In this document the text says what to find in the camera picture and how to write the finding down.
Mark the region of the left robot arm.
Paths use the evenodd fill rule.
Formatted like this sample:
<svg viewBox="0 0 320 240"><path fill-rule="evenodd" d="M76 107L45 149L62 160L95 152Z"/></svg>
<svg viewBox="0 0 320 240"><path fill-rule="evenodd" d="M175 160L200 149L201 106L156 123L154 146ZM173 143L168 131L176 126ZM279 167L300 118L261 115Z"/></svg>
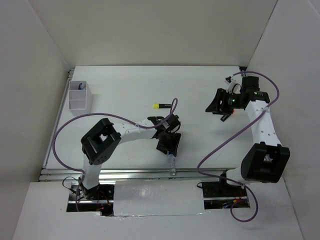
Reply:
<svg viewBox="0 0 320 240"><path fill-rule="evenodd" d="M178 115L167 120L161 116L149 116L131 123L112 123L108 118L98 121L80 140L84 160L80 192L88 200L98 196L99 175L103 163L108 161L118 145L137 140L158 140L156 149L165 155L177 156L181 134Z"/></svg>

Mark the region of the orange highlighter marker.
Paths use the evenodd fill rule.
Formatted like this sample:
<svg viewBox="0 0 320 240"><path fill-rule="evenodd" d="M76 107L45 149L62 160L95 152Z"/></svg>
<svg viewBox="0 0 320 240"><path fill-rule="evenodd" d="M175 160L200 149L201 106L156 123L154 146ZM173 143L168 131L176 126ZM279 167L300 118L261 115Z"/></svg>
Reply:
<svg viewBox="0 0 320 240"><path fill-rule="evenodd" d="M235 109L233 109L231 113L228 113L228 114L223 115L223 116L220 118L220 120L221 120L222 122L225 122L234 112L235 112Z"/></svg>

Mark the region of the small blue spray bottle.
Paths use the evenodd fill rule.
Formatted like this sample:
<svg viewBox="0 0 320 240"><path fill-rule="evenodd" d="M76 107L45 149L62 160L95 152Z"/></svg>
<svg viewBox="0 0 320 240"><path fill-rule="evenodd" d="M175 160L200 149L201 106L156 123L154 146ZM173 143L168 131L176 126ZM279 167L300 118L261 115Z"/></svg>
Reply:
<svg viewBox="0 0 320 240"><path fill-rule="evenodd" d="M167 159L168 159L168 169L169 174L171 176L175 176L177 174L176 172L176 157L172 152L167 153Z"/></svg>

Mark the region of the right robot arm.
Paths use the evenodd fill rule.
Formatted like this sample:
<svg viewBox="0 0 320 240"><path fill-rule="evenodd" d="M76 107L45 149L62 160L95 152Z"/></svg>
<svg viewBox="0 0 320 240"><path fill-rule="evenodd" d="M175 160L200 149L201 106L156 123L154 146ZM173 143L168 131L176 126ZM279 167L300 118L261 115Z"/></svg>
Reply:
<svg viewBox="0 0 320 240"><path fill-rule="evenodd" d="M228 118L235 109L243 109L249 119L253 146L243 158L240 167L227 170L226 179L218 184L223 196L230 196L237 184L251 182L277 183L290 158L290 150L282 146L270 113L270 98L259 88L257 76L244 76L238 83L232 77L226 78L227 89L218 88L207 113Z"/></svg>

